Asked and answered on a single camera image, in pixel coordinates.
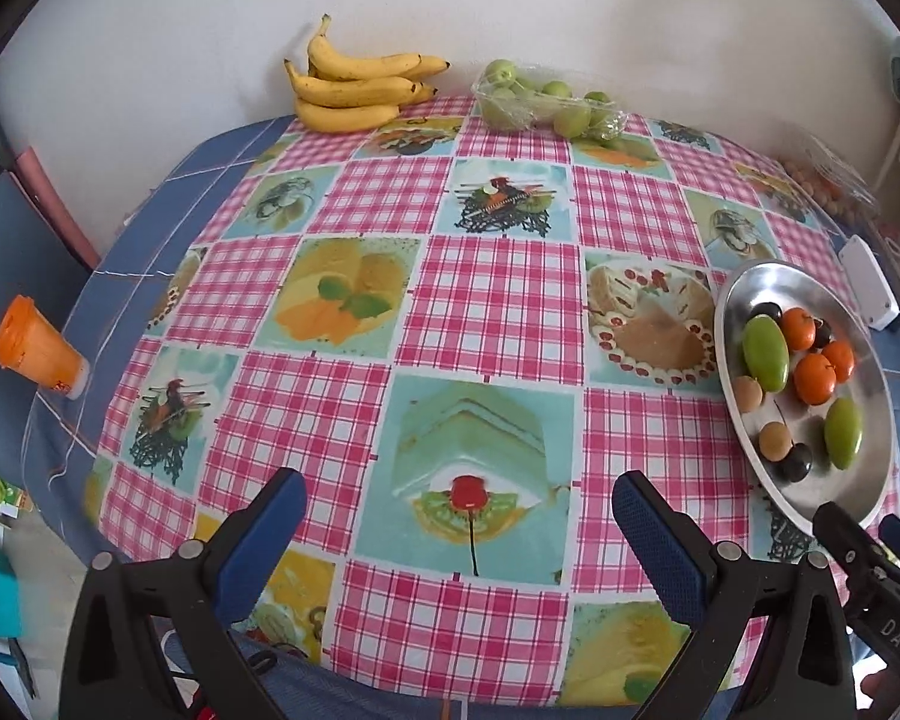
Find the white plastic box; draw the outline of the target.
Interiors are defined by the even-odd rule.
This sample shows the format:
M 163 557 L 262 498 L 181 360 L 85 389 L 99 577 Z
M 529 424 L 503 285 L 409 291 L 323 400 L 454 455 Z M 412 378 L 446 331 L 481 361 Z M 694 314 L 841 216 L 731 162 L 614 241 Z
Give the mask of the white plastic box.
M 900 314 L 899 304 L 870 245 L 860 236 L 852 236 L 837 257 L 866 325 L 877 332 L 893 325 Z

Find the brown kiwi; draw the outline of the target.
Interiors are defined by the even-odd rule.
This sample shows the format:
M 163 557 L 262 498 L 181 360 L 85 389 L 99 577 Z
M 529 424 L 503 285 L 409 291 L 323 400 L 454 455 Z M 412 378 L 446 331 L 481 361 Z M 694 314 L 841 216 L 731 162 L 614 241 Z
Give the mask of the brown kiwi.
M 738 376 L 731 381 L 731 390 L 735 398 L 736 408 L 741 415 L 754 413 L 763 405 L 764 390 L 761 384 L 751 376 Z
M 766 422 L 758 434 L 758 450 L 764 460 L 779 463 L 792 449 L 790 429 L 783 421 Z

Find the orange mandarin with stem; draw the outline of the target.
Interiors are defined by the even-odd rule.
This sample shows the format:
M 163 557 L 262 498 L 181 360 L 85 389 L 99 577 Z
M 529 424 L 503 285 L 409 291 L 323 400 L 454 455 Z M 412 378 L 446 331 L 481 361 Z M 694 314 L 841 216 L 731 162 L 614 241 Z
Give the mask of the orange mandarin with stem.
M 798 305 L 790 307 L 781 315 L 779 325 L 792 353 L 803 353 L 813 348 L 816 340 L 816 320 L 808 310 Z

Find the dark plum front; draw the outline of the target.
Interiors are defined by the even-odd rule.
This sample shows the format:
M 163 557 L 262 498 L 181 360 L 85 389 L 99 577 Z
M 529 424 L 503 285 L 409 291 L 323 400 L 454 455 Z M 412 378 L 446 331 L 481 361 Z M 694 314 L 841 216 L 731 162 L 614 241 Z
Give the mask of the dark plum front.
M 829 327 L 829 323 L 820 319 L 820 317 L 816 317 L 816 319 L 814 319 L 813 349 L 826 348 L 826 346 L 833 341 L 834 333 L 832 333 L 832 328 Z

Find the green mango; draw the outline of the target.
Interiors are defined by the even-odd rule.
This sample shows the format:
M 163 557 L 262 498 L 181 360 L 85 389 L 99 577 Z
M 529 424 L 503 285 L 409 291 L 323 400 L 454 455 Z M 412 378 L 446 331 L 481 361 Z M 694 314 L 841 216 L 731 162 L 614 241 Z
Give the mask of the green mango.
M 859 455 L 863 440 L 863 416 L 852 398 L 839 397 L 827 410 L 824 444 L 832 465 L 847 470 Z
M 752 317 L 743 330 L 743 356 L 749 375 L 770 394 L 784 390 L 790 351 L 777 322 L 766 314 Z

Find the clear tray of green fruits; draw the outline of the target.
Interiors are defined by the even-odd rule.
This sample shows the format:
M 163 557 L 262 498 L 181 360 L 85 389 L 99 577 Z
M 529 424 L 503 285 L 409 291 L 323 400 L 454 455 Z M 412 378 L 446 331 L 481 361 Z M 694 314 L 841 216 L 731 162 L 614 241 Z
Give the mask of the clear tray of green fruits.
M 609 142 L 622 135 L 629 122 L 629 112 L 603 89 L 515 60 L 491 60 L 471 91 L 484 125 L 493 132 L 549 128 L 569 142 Z

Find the yellow banana bunch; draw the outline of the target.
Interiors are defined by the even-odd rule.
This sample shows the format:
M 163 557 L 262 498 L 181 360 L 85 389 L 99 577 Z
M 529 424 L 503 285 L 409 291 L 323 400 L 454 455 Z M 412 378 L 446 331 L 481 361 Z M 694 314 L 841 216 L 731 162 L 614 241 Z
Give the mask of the yellow banana bunch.
M 307 44 L 306 71 L 284 60 L 295 115 L 310 132 L 344 135 L 390 124 L 407 107 L 432 101 L 437 96 L 432 80 L 452 66 L 419 52 L 344 54 L 329 39 L 329 28 L 331 16 L 325 13 Z

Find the large steel bowl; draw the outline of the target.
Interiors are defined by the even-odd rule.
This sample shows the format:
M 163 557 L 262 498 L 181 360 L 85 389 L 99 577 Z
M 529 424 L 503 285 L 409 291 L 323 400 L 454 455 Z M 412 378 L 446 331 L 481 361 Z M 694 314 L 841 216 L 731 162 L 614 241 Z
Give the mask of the large steel bowl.
M 764 493 L 808 533 L 821 505 L 875 522 L 896 468 L 888 383 L 866 328 L 832 289 L 781 260 L 751 262 L 715 306 L 731 426 Z

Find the dark plum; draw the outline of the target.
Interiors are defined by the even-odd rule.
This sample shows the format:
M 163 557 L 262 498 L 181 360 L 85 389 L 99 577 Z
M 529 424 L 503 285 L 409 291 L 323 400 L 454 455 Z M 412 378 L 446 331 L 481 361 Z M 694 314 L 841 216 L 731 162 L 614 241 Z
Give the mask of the dark plum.
M 816 317 L 816 319 L 814 319 L 813 349 L 826 348 L 826 346 L 833 341 L 834 333 L 832 333 L 832 328 L 829 327 L 829 323 L 820 319 L 820 317 Z
M 752 308 L 751 312 L 749 312 L 749 316 L 752 319 L 766 316 L 769 317 L 770 320 L 774 320 L 774 322 L 780 322 L 782 318 L 782 307 L 779 304 L 775 304 L 775 302 L 761 302 L 761 304 L 755 305 Z
M 802 483 L 814 465 L 814 454 L 808 445 L 795 442 L 787 455 L 774 465 L 774 473 L 790 484 Z

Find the clear box of brown fruits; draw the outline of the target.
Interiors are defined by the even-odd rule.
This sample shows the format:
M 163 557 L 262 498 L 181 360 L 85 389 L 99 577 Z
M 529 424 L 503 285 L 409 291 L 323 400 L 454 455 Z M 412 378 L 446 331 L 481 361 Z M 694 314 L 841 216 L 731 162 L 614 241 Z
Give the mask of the clear box of brown fruits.
M 877 199 L 865 179 L 820 138 L 797 130 L 788 137 L 781 165 L 834 221 L 855 224 L 877 219 Z

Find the green mango front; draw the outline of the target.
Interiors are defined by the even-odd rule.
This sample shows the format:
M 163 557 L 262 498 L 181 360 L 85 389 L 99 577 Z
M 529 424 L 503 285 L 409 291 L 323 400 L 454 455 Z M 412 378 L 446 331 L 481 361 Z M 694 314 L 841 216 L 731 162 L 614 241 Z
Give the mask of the green mango front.
M 863 440 L 863 416 L 852 398 L 839 397 L 827 410 L 824 444 L 832 465 L 847 470 L 859 455 Z

